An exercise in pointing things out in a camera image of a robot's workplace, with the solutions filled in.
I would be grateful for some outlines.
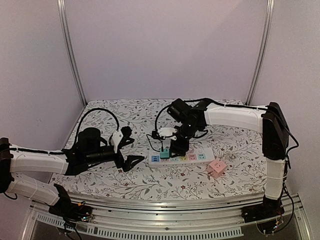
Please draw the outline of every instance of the green square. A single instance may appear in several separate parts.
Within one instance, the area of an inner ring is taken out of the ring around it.
[[[160,151],[160,158],[161,159],[169,159],[170,158],[169,149],[165,148],[165,149],[163,149],[163,151]]]

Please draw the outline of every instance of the floral pattern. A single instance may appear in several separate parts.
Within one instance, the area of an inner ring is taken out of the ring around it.
[[[123,199],[151,201],[196,200],[239,196],[264,191],[267,163],[262,156],[262,139],[257,132],[224,125],[208,126],[209,133],[190,141],[190,148],[212,148],[215,158],[226,164],[225,173],[214,179],[207,175],[206,166],[157,167],[148,165],[151,147],[146,134],[154,129],[158,112],[170,104],[167,99],[99,100],[91,101],[84,112],[92,108],[107,108],[118,118],[120,126],[130,126],[134,143],[121,152],[126,155],[143,155],[145,160],[129,172],[117,169],[113,162],[103,163],[77,176],[54,174],[52,183],[69,192]],[[239,101],[222,102],[241,104]],[[177,123],[164,111],[158,127],[173,127]],[[91,112],[80,130],[96,127],[105,139],[116,129],[112,116],[104,111]],[[70,148],[76,128],[66,148]],[[151,139],[154,148],[160,143]]]

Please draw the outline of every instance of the pink cube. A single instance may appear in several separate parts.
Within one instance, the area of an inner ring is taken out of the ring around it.
[[[206,170],[208,171],[208,174],[210,176],[217,179],[224,173],[226,167],[227,165],[223,161],[221,161],[220,158],[217,158],[209,163]]]

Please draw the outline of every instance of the white wall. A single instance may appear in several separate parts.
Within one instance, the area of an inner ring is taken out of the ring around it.
[[[288,185],[299,193],[320,239],[320,1],[276,1],[253,104],[278,102],[300,147]]]
[[[245,100],[267,1],[69,0],[88,100]]]
[[[0,1],[0,137],[60,149],[82,110],[57,1]],[[17,240],[30,201],[0,194],[0,239]]]

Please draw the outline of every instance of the blue square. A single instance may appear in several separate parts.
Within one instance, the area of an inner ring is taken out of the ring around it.
[[[160,151],[160,158],[161,159],[169,159],[170,158],[169,149],[165,148],[165,149],[163,149],[163,151]]]
[[[204,153],[200,153],[200,154],[198,154],[198,159],[204,160],[204,159],[206,159],[206,155]]]
[[[160,162],[160,157],[159,156],[152,156],[151,157],[151,162],[153,162],[153,163]]]

